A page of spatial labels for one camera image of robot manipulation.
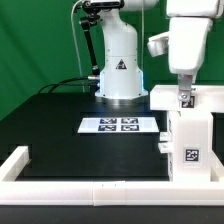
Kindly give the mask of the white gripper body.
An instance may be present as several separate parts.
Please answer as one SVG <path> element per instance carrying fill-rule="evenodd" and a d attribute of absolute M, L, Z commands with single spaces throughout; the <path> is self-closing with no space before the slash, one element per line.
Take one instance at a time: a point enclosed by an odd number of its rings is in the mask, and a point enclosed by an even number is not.
<path fill-rule="evenodd" d="M 173 74 L 196 75 L 204 61 L 209 18 L 173 17 L 169 23 L 168 63 Z"/>

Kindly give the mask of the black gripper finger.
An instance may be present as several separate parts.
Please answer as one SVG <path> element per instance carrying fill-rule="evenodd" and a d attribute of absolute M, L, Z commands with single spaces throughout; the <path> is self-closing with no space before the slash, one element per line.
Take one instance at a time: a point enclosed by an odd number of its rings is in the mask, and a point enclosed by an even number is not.
<path fill-rule="evenodd" d="M 191 86 L 193 77 L 191 75 L 180 74 L 178 76 L 178 99 L 188 102 L 191 96 Z"/>

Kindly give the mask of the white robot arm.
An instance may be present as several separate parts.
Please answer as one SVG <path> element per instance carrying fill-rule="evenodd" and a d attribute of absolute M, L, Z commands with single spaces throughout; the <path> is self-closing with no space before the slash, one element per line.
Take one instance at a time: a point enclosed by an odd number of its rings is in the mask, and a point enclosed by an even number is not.
<path fill-rule="evenodd" d="M 109 100 L 134 100 L 147 94 L 137 64 L 137 32 L 120 11 L 145 11 L 159 0 L 90 0 L 100 11 L 105 67 L 96 95 Z M 168 55 L 169 70 L 178 76 L 178 98 L 190 100 L 191 85 L 204 61 L 207 33 L 224 12 L 224 0 L 167 0 L 169 30 L 149 39 L 152 56 Z"/>

